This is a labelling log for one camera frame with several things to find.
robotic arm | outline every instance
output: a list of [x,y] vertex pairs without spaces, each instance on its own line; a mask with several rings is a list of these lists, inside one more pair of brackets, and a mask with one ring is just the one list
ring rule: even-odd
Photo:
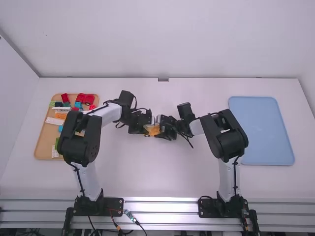
[[[100,188],[95,171],[95,159],[100,146],[102,127],[111,122],[121,122],[128,126],[129,134],[145,134],[147,125],[158,124],[159,133],[155,137],[175,140],[177,134],[184,137],[189,144],[189,138],[204,134],[213,155],[219,161],[220,187],[217,199],[203,199],[198,201],[199,216],[241,218],[244,230],[247,229],[246,218],[255,211],[249,211],[247,201],[241,195],[239,183],[239,162],[244,149],[248,146],[248,139],[229,109],[218,113],[207,114],[196,118],[190,103],[177,106],[180,120],[172,116],[159,115],[156,122],[150,109],[131,108],[135,96],[128,91],[122,91],[118,99],[108,100],[103,106],[91,111],[70,111],[65,120],[58,142],[58,153],[63,155],[65,162],[72,166],[77,175],[77,183],[81,189],[75,205],[74,215],[110,216],[106,209],[123,209],[123,199],[105,198]],[[78,132],[85,131],[84,136]],[[122,211],[114,216],[121,216]]]
[[[110,216],[108,208],[123,209],[123,199],[104,198],[94,161],[99,151],[101,129],[109,123],[121,122],[128,125],[130,134],[147,133],[143,127],[154,121],[152,112],[145,109],[144,114],[136,105],[131,108],[134,98],[131,92],[122,91],[118,99],[108,100],[101,107],[91,111],[68,113],[57,151],[77,175],[80,193],[75,200],[74,215]],[[113,215],[121,216],[122,211],[113,212]]]
[[176,139],[176,134],[184,138],[204,134],[212,154],[218,159],[220,186],[217,199],[202,196],[198,201],[201,218],[240,218],[245,234],[248,233],[247,218],[252,221],[253,234],[260,235],[255,210],[249,210],[240,188],[239,163],[249,142],[235,116],[229,109],[196,118],[190,103],[177,106],[180,120],[163,116],[160,126],[166,130],[159,137]]

metal rail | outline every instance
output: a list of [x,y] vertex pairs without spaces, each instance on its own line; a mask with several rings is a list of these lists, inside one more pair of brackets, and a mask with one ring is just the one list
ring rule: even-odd
[[[124,198],[146,230],[241,231],[239,219],[202,219],[197,212],[197,198]],[[315,199],[249,200],[257,211],[261,231],[315,232]],[[0,228],[62,228],[72,199],[9,199],[0,196]],[[124,230],[139,229],[124,215],[116,222]],[[92,217],[98,229],[114,229],[110,217]],[[88,218],[75,216],[71,227],[89,229]]]

yellow object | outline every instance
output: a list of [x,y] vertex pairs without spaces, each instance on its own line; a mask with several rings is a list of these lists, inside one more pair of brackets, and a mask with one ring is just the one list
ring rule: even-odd
[[55,113],[55,118],[57,119],[66,119],[67,114],[66,113]]
[[145,125],[144,128],[149,132],[146,135],[154,136],[160,133],[159,125]]

blue tray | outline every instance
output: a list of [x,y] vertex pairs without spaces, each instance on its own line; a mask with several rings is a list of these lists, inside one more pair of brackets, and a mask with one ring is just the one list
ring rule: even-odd
[[277,101],[272,97],[231,97],[230,110],[248,136],[244,165],[294,164],[295,158]]

red block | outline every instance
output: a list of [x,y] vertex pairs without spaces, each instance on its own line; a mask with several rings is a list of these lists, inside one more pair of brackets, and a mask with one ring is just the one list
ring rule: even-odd
[[89,110],[93,110],[94,108],[96,108],[96,105],[90,105]]
[[66,102],[70,103],[68,94],[66,93],[61,94],[61,98],[63,99],[63,103],[66,103]]
[[84,103],[87,106],[90,106],[91,104],[94,103],[94,95],[93,94],[86,94],[84,98]]
[[75,101],[83,103],[84,99],[85,99],[85,94],[84,93],[79,93]]

